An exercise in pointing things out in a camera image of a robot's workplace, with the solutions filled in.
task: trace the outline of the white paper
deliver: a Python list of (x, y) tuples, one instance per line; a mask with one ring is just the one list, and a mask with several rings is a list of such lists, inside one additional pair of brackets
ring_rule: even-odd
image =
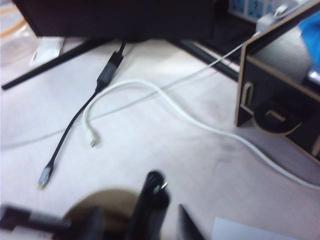
[(59, 56), (63, 47), (63, 37), (42, 37), (29, 63), (30, 67), (37, 67)]
[(214, 220), (212, 240), (299, 240), (220, 217)]

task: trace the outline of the white cable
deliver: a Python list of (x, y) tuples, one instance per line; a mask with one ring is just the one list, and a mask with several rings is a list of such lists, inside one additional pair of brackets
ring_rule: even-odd
[(255, 145), (253, 145), (251, 142), (249, 142), (248, 140), (244, 139), (241, 136), (238, 136), (236, 134), (230, 133), (230, 132), (226, 132), (226, 131), (222, 131), (219, 130), (217, 128), (211, 127), (209, 125), (206, 125), (200, 121), (198, 121), (197, 119), (195, 119), (194, 117), (192, 117), (191, 115), (189, 115), (187, 112), (185, 112), (175, 101), (173, 101), (160, 87), (158, 87), (157, 85), (155, 85), (154, 83), (150, 82), (150, 81), (146, 81), (143, 79), (131, 79), (131, 80), (126, 80), (126, 81), (122, 81), (122, 82), (118, 82), (115, 83), (109, 87), (107, 87), (106, 89), (104, 89), (101, 93), (99, 93), (90, 103), (89, 105), (85, 108), (84, 112), (83, 112), (83, 116), (82, 116), (82, 127), (84, 129), (85, 135), (87, 137), (87, 140), (89, 142), (89, 144), (93, 147), (97, 141), (97, 136), (95, 135), (94, 131), (92, 130), (92, 128), (90, 127), (89, 123), (88, 123), (88, 115), (89, 115), (89, 111), (90, 108), (95, 104), (96, 101), (98, 101), (101, 97), (103, 97), (105, 94), (107, 94), (108, 92), (110, 92), (111, 90), (118, 88), (120, 86), (124, 86), (124, 85), (128, 85), (128, 84), (142, 84), (142, 85), (146, 85), (152, 89), (154, 89), (156, 92), (158, 92), (181, 116), (183, 116), (186, 120), (188, 120), (190, 123), (192, 123), (193, 125), (207, 130), (211, 133), (214, 134), (218, 134), (218, 135), (222, 135), (222, 136), (226, 136), (235, 140), (238, 140), (239, 142), (243, 143), (244, 145), (246, 145), (248, 148), (250, 148), (253, 152), (255, 152), (262, 160), (264, 160), (269, 166), (271, 166), (273, 169), (275, 169), (276, 171), (278, 171), (279, 173), (283, 174), (284, 176), (286, 176), (287, 178), (305, 186), (308, 187), (310, 189), (314, 189), (314, 190), (318, 190), (320, 191), (320, 186), (319, 185), (315, 185), (312, 183), (309, 183), (305, 180), (302, 180), (301, 178), (293, 175), (292, 173), (286, 171), (285, 169), (283, 169), (282, 167), (280, 167), (279, 165), (277, 165), (276, 163), (274, 163), (268, 156), (266, 156), (260, 149), (258, 149)]
[(289, 6), (287, 4), (282, 4), (275, 10), (275, 13), (273, 16), (276, 19), (283, 19), (284, 17), (297, 11), (299, 8), (303, 7), (304, 5), (309, 3), (310, 1), (311, 0), (303, 0), (302, 2), (298, 2), (297, 5), (291, 9), (288, 9)]
[[(170, 82), (170, 83), (168, 83), (168, 84), (165, 84), (165, 85), (163, 85), (161, 88), (162, 88), (162, 89), (170, 88), (170, 87), (172, 87), (172, 86), (174, 86), (174, 85), (176, 85), (176, 84), (178, 84), (178, 83), (180, 83), (180, 82), (183, 82), (183, 81), (185, 81), (185, 80), (187, 80), (187, 79), (190, 79), (190, 78), (192, 78), (192, 77), (194, 77), (194, 76), (196, 76), (196, 75), (204, 72), (205, 70), (209, 69), (210, 67), (216, 65), (216, 64), (219, 63), (220, 61), (222, 61), (222, 60), (226, 59), (227, 57), (229, 57), (231, 54), (233, 54), (235, 51), (237, 51), (238, 49), (240, 49), (242, 46), (243, 46), (243, 43), (240, 44), (239, 46), (237, 46), (236, 48), (234, 48), (232, 51), (228, 52), (226, 55), (224, 55), (224, 56), (222, 56), (222, 57), (219, 57), (217, 60), (215, 60), (214, 62), (210, 63), (209, 65), (207, 65), (207, 66), (199, 69), (198, 71), (195, 71), (195, 72), (193, 72), (193, 73), (191, 73), (191, 74), (189, 74), (189, 75), (187, 75), (187, 76), (178, 78), (178, 79), (176, 79), (176, 80), (174, 80), (174, 81), (172, 81), (172, 82)], [(151, 93), (149, 93), (149, 94), (147, 94), (147, 95), (145, 95), (145, 96), (143, 96), (143, 97), (141, 97), (141, 98), (138, 98), (138, 99), (136, 99), (136, 100), (133, 100), (133, 101), (131, 101), (131, 102), (129, 102), (129, 103), (123, 105), (123, 106), (120, 106), (120, 107), (118, 107), (118, 108), (112, 109), (112, 110), (107, 111), (107, 112), (105, 112), (105, 113), (102, 113), (102, 114), (100, 114), (100, 115), (96, 115), (96, 116), (94, 116), (94, 117), (91, 117), (91, 118), (89, 119), (89, 121), (102, 118), (102, 117), (107, 116), (107, 115), (109, 115), (109, 114), (112, 114), (112, 113), (115, 113), (115, 112), (120, 111), (120, 110), (122, 110), (122, 109), (125, 109), (125, 108), (127, 108), (127, 107), (130, 107), (130, 106), (132, 106), (132, 105), (134, 105), (134, 104), (137, 104), (137, 103), (139, 103), (139, 102), (142, 102), (143, 100), (151, 97), (152, 95), (154, 95), (154, 94), (156, 94), (156, 93), (157, 93), (156, 91), (153, 91), (153, 92), (151, 92)], [(72, 127), (76, 127), (76, 126), (78, 126), (78, 125), (80, 125), (80, 122), (79, 122), (79, 121), (76, 121), (76, 122), (73, 124)], [(54, 131), (54, 132), (47, 133), (47, 134), (45, 134), (45, 135), (43, 135), (43, 136), (35, 137), (35, 138), (32, 138), (32, 139), (28, 139), (28, 140), (23, 140), (23, 141), (20, 141), (20, 142), (8, 143), (8, 144), (1, 144), (1, 149), (2, 149), (2, 150), (12, 149), (12, 148), (20, 147), (20, 146), (23, 146), (23, 145), (26, 145), (26, 144), (32, 144), (32, 143), (34, 143), (34, 142), (37, 142), (37, 141), (40, 141), (40, 140), (43, 140), (43, 139), (52, 137), (52, 136), (54, 136), (54, 135), (56, 135), (56, 134), (63, 133), (63, 132), (65, 131), (65, 129), (66, 129), (66, 128), (61, 128), (61, 129), (56, 130), (56, 131)]]

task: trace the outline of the black plug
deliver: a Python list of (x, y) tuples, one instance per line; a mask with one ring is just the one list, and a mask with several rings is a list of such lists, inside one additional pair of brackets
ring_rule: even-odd
[(100, 73), (98, 79), (96, 80), (96, 88), (95, 92), (100, 93), (103, 89), (105, 89), (111, 82), (116, 70), (118, 69), (120, 63), (124, 59), (122, 55), (123, 50), (125, 48), (127, 41), (124, 40), (119, 51), (115, 51), (110, 57), (109, 61), (105, 65), (104, 69)]

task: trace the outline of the blue object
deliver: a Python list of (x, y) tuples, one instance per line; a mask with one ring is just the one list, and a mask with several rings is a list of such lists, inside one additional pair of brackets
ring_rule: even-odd
[(234, 11), (243, 14), (245, 11), (245, 0), (232, 0), (231, 7)]
[(267, 14), (272, 14), (274, 12), (274, 9), (273, 9), (273, 7), (272, 7), (272, 5), (271, 4), (269, 4), (267, 7), (266, 7), (266, 13)]
[(248, 17), (259, 19), (262, 17), (264, 11), (264, 2), (260, 0), (249, 0), (248, 3)]
[(320, 65), (320, 11), (300, 22), (299, 28), (312, 60)]

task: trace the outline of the desk surface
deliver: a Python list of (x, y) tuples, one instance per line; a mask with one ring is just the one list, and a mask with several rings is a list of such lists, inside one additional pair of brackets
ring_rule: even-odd
[[(119, 42), (111, 42), (1, 91), (1, 144), (42, 136), (67, 125), (92, 94), (96, 79)], [(27, 69), (30, 56), (3, 66), (1, 83)], [(144, 78), (158, 85), (204, 64), (165, 41), (129, 44), (114, 82)], [(150, 90), (126, 86), (99, 101), (97, 115), (144, 96)], [(237, 84), (208, 69), (172, 87), (169, 94), (199, 120), (238, 133), (278, 163), (320, 183), (320, 166), (281, 137), (250, 123), (234, 126)], [(162, 239), (176, 239), (178, 204), (185, 204), (207, 239), (215, 217), (296, 237), (320, 239), (320, 192), (280, 175), (241, 143), (191, 126), (158, 95), (92, 122), (101, 142), (90, 148), (81, 126), (74, 127), (44, 190), (39, 176), (61, 134), (1, 149), (1, 202), (62, 216), (77, 200), (114, 186), (140, 191), (146, 174), (164, 172), (171, 205)], [(1, 233), (4, 240), (30, 239)]]

